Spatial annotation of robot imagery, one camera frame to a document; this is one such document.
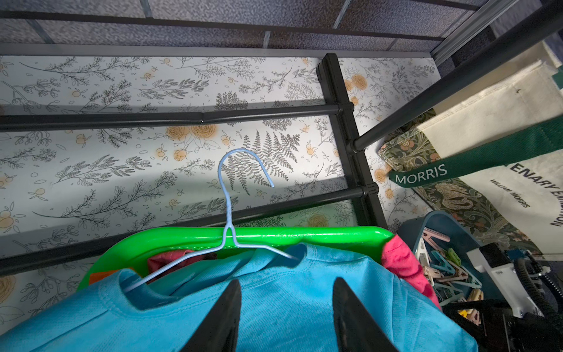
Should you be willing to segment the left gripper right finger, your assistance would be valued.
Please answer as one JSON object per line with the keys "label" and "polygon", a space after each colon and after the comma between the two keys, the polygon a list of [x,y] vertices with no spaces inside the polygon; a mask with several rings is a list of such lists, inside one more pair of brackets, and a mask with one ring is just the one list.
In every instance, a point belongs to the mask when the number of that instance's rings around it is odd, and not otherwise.
{"label": "left gripper right finger", "polygon": [[398,352],[341,277],[334,283],[332,302],[338,351]]}

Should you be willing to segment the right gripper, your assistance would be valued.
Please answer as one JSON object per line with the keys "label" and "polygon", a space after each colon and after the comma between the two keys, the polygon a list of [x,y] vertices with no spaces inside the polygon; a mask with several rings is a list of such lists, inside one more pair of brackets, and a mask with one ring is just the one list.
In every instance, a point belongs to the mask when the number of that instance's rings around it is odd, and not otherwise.
{"label": "right gripper", "polygon": [[481,351],[562,350],[562,336],[548,318],[529,312],[515,317],[506,302],[457,302],[442,310],[477,341]]}

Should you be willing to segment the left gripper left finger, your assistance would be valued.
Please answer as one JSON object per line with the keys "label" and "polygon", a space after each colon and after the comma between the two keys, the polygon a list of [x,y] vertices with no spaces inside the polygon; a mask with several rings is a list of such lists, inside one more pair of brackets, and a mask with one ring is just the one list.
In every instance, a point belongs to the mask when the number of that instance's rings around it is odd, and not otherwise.
{"label": "left gripper left finger", "polygon": [[241,300],[240,283],[233,280],[181,351],[236,351]]}

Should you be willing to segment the blue t-shirt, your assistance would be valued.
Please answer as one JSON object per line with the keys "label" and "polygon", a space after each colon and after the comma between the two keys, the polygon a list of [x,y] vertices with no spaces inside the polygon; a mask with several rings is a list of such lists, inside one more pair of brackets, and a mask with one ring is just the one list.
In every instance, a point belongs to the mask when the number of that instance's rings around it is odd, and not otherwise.
{"label": "blue t-shirt", "polygon": [[333,287],[343,279],[399,351],[476,351],[475,339],[372,258],[306,243],[202,261],[149,285],[126,268],[1,336],[3,351],[179,351],[231,281],[241,286],[238,351],[336,351]]}

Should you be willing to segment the light blue wire hanger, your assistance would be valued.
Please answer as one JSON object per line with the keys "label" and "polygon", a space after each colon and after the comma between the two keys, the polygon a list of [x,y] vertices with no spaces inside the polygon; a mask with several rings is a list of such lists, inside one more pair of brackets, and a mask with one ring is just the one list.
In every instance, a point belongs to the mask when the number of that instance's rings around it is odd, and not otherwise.
{"label": "light blue wire hanger", "polygon": [[235,245],[236,248],[239,249],[265,249],[269,252],[273,252],[276,255],[280,255],[284,258],[290,259],[290,260],[296,260],[296,258],[292,255],[287,254],[286,252],[283,252],[279,249],[275,249],[272,246],[268,246],[268,245],[264,245],[264,244],[242,244],[238,241],[237,239],[237,233],[236,233],[236,228],[233,224],[233,204],[232,204],[232,200],[230,197],[230,193],[227,190],[227,187],[225,186],[223,177],[222,177],[222,166],[224,165],[224,162],[232,155],[236,154],[236,153],[244,153],[246,155],[250,155],[252,158],[255,159],[255,161],[258,163],[259,167],[261,168],[261,170],[263,171],[266,180],[268,181],[269,185],[271,188],[274,188],[274,182],[271,179],[271,176],[268,174],[264,163],[262,162],[262,160],[260,159],[260,157],[253,151],[250,151],[248,149],[244,149],[244,148],[238,148],[238,149],[234,149],[228,153],[226,153],[221,161],[218,163],[218,182],[219,185],[221,187],[221,190],[224,194],[225,200],[226,200],[226,224],[224,226],[223,229],[223,233],[222,233],[222,239],[221,239],[221,243],[220,245],[218,245],[217,247],[211,248],[211,249],[205,249],[205,250],[201,250],[201,251],[197,251],[197,252],[191,252],[188,253],[186,255],[183,255],[182,257],[173,260],[172,262],[166,264],[165,266],[163,266],[162,268],[158,269],[157,271],[152,272],[151,274],[147,275],[146,277],[135,281],[134,283],[132,283],[131,285],[129,285],[128,287],[126,287],[124,289],[125,293],[129,293],[132,290],[137,289],[138,287],[149,283],[149,281],[156,279],[158,276],[160,276],[161,274],[165,274],[167,271],[171,270],[172,268],[186,262],[189,259],[195,258],[195,257],[199,257],[199,256],[205,256],[205,255],[209,255],[215,252],[218,252],[222,249],[224,249],[224,247],[227,244],[227,236],[230,234],[231,238],[233,240],[233,243]]}

